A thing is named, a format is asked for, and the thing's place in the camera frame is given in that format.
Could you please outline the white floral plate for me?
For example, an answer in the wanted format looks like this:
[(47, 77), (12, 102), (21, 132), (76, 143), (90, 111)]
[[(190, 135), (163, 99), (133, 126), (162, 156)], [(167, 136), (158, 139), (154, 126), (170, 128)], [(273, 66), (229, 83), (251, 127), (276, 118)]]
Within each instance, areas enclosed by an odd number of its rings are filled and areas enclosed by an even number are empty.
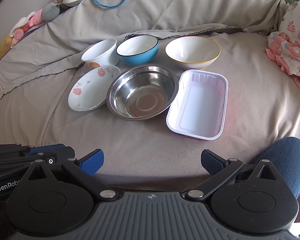
[(83, 75), (72, 87), (68, 105), (73, 111), (86, 112), (101, 107), (106, 102), (108, 89), (121, 74), (117, 66), (95, 68)]

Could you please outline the pink white plush toy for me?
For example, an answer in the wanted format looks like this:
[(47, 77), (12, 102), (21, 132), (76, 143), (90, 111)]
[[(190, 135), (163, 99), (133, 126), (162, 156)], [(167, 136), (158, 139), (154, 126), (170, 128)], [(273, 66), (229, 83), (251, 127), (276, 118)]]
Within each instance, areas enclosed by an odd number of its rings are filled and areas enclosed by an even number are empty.
[(14, 34), (21, 31), (26, 33), (30, 28), (40, 25), (44, 22), (42, 19), (42, 9), (33, 11), (28, 16), (22, 17), (11, 29), (9, 36), (14, 37)]

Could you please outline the grey plush toy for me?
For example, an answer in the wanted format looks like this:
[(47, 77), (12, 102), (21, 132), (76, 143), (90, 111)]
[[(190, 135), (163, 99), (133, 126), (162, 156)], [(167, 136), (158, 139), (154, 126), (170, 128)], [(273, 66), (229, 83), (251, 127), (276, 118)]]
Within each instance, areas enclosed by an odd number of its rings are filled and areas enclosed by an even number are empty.
[(56, 18), (60, 13), (60, 6), (57, 3), (49, 3), (41, 12), (41, 18), (44, 21), (51, 21)]

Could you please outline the white rainbow paper bowl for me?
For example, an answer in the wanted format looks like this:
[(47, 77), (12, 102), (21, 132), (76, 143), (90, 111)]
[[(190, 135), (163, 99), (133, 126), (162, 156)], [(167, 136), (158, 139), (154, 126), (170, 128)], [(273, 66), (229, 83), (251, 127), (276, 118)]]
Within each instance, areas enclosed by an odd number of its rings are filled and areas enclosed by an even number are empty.
[(82, 55), (81, 60), (90, 68), (117, 65), (120, 57), (116, 52), (117, 40), (110, 38), (90, 46)]

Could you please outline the white yellow-rimmed bowl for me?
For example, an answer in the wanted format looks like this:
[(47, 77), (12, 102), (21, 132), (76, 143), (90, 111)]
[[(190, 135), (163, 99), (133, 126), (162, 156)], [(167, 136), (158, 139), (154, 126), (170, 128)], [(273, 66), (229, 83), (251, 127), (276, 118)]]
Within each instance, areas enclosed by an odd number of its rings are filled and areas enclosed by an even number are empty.
[(184, 69), (204, 70), (221, 54), (219, 45), (205, 37), (176, 38), (165, 48), (166, 55)]

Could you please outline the beige sofa cover blanket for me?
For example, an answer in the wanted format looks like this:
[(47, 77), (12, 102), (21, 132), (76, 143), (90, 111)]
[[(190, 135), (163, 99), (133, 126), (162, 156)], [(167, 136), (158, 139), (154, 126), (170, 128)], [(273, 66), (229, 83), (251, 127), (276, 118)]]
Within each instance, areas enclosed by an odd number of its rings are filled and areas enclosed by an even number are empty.
[[(85, 0), (45, 24), (0, 61), (0, 144), (63, 143), (78, 158), (94, 149), (105, 161), (96, 177), (122, 189), (185, 191), (208, 177), (202, 150), (250, 162), (284, 137), (300, 139), (300, 89), (270, 61), (267, 37), (287, 10), (285, 0), (127, 0), (102, 9)], [(82, 52), (130, 34), (160, 39), (156, 64), (180, 75), (165, 54), (170, 38), (203, 34), (221, 48), (209, 70), (229, 81), (222, 135), (205, 141), (179, 135), (166, 115), (126, 121), (107, 106), (76, 112), (68, 106), (75, 82), (89, 67)]]

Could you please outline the white red plastic tray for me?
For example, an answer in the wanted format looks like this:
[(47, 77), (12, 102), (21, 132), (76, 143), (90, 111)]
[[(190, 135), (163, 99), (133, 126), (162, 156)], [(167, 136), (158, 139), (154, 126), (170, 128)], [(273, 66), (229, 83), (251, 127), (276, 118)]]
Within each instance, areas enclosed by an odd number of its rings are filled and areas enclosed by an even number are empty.
[(181, 74), (166, 125), (187, 137), (215, 140), (224, 129), (229, 83), (221, 74), (190, 69)]

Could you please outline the pink floral cloth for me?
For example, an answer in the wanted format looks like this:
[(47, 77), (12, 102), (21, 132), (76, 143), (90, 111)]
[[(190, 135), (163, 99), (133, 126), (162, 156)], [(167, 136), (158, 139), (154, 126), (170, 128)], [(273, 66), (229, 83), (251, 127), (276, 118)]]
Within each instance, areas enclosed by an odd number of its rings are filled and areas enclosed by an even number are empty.
[(300, 88), (300, 0), (288, 7), (279, 30), (268, 36), (266, 55)]

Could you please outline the stainless steel bowl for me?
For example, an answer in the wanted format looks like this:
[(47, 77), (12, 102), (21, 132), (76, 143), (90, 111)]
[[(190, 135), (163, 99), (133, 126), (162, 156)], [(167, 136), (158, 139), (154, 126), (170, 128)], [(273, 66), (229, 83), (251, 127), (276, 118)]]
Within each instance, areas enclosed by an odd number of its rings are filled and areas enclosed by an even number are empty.
[(179, 89), (174, 72), (157, 64), (143, 64), (119, 75), (107, 92), (107, 107), (128, 121), (151, 119), (168, 109)]

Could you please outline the blue enamel bowl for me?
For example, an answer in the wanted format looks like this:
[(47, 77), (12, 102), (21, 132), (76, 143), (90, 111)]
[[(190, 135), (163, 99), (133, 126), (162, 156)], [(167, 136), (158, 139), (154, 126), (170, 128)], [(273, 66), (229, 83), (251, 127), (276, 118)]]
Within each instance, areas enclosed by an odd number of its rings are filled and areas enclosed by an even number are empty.
[(151, 63), (159, 50), (159, 41), (152, 35), (129, 38), (116, 49), (121, 60), (129, 66)]

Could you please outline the yellow plush toy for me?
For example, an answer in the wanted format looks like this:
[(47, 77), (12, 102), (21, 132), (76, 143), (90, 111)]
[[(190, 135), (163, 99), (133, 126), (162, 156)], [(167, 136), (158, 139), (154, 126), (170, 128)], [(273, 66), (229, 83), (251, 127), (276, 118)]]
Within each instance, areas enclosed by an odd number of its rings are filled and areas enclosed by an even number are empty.
[(0, 42), (0, 60), (7, 54), (11, 49), (12, 38), (10, 35), (6, 35)]

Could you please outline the blue jeans knee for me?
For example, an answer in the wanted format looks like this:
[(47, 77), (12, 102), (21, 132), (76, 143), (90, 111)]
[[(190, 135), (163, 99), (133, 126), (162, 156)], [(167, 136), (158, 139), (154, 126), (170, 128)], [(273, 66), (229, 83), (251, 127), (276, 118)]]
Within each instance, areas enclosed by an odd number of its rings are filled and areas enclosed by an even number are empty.
[(262, 159), (268, 159), (274, 164), (295, 198), (298, 198), (300, 196), (300, 139), (282, 138), (260, 152), (251, 163), (258, 164)]

